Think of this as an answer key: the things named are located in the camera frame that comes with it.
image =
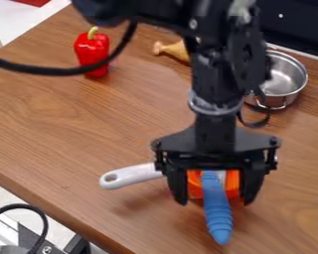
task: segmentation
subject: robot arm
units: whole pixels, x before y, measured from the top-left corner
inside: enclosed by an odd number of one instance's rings
[[[240,194],[251,203],[275,170],[280,141],[237,127],[243,97],[269,79],[271,61],[259,31],[255,0],[73,0],[92,23],[125,20],[164,27],[184,38],[193,84],[193,126],[152,143],[155,167],[174,198],[188,202],[187,171],[240,170]]]

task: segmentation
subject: orange toy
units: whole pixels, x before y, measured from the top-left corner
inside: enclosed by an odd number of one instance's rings
[[[188,171],[188,189],[190,198],[203,198],[204,194],[201,175],[202,171]],[[239,197],[239,171],[226,171],[224,186],[228,199]]]

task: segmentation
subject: screw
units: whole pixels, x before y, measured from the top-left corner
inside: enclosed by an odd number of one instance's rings
[[[51,246],[45,246],[45,248],[42,250],[43,254],[51,254],[52,253],[52,247]]]
[[[270,138],[270,145],[271,145],[271,146],[277,145],[277,138],[276,138],[276,137]]]
[[[197,27],[198,27],[198,22],[197,22],[197,20],[191,19],[191,20],[190,20],[190,28],[191,28],[192,30],[196,30]]]

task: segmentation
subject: stainless steel bowl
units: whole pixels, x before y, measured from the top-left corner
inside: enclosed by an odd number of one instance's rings
[[[261,90],[265,102],[253,92],[245,97],[247,104],[269,109],[283,109],[290,105],[308,83],[308,71],[297,59],[281,52],[268,51],[272,60],[272,80],[265,82]]]

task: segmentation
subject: black cable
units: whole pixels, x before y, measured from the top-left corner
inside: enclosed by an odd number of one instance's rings
[[[37,251],[40,249],[41,245],[46,240],[46,235],[47,235],[48,229],[49,229],[48,219],[40,209],[33,207],[29,204],[25,204],[25,203],[14,203],[14,204],[9,204],[9,205],[3,206],[0,208],[0,214],[6,212],[8,210],[14,210],[14,209],[32,210],[40,215],[40,217],[44,223],[44,229],[42,230],[42,233],[41,233],[39,239],[34,244],[34,246],[28,251],[28,254],[35,254],[35,253],[37,253]]]
[[[28,74],[37,74],[37,75],[69,76],[69,75],[84,74],[86,72],[93,71],[95,69],[102,67],[105,64],[110,63],[117,56],[119,56],[120,53],[126,48],[127,44],[131,41],[137,29],[137,25],[138,24],[136,22],[130,22],[119,45],[106,59],[102,60],[99,63],[94,63],[90,65],[85,65],[85,66],[70,67],[70,68],[60,68],[60,67],[34,66],[34,65],[23,64],[23,63],[11,63],[9,61],[0,59],[0,67],[7,70],[28,73]]]

